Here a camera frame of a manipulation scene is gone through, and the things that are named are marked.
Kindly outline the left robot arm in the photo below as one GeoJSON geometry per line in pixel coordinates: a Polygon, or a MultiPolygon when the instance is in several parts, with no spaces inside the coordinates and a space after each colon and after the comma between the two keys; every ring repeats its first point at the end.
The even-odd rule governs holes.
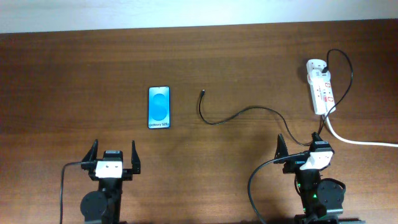
{"type": "Polygon", "coordinates": [[[98,140],[81,161],[81,168],[88,172],[92,181],[98,182],[98,189],[87,193],[80,203],[80,211],[85,223],[116,224],[120,220],[123,183],[131,181],[141,173],[141,161],[136,145],[131,144],[131,167],[123,167],[122,151],[104,151],[97,158],[98,140]]]}

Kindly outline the blue Galaxy smartphone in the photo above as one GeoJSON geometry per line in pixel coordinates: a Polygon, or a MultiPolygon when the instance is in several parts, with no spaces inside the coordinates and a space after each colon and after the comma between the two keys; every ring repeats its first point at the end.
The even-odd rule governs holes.
{"type": "Polygon", "coordinates": [[[170,87],[150,87],[148,102],[148,128],[165,129],[170,126],[170,87]]]}

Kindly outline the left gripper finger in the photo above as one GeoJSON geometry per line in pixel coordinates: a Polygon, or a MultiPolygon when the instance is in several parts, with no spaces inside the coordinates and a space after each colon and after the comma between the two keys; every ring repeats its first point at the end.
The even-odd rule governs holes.
{"type": "Polygon", "coordinates": [[[82,162],[95,161],[97,157],[97,152],[98,152],[98,140],[95,139],[90,150],[87,152],[87,154],[84,156],[84,158],[81,161],[82,162]]]}
{"type": "Polygon", "coordinates": [[[135,141],[132,141],[131,164],[132,164],[132,170],[140,170],[141,169],[141,160],[136,151],[135,141]]]}

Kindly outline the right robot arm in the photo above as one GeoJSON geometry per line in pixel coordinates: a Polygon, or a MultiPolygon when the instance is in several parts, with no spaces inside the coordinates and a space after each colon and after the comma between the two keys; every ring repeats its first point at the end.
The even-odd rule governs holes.
{"type": "Polygon", "coordinates": [[[320,172],[331,164],[334,150],[317,133],[312,134],[309,150],[289,154],[283,135],[277,137],[275,159],[283,164],[284,174],[295,175],[295,188],[300,195],[304,214],[294,217],[295,223],[338,223],[343,213],[346,186],[339,180],[322,179],[320,172]]]}

